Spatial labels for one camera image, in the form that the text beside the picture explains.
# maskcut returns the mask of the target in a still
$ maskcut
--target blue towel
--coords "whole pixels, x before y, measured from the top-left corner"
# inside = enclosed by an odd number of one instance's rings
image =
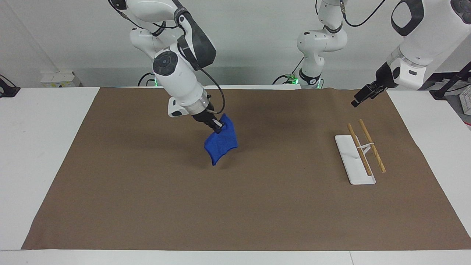
[[[204,142],[204,149],[208,151],[213,166],[230,150],[238,147],[236,131],[231,119],[223,114],[221,121],[224,123],[222,131],[219,134],[213,132]]]

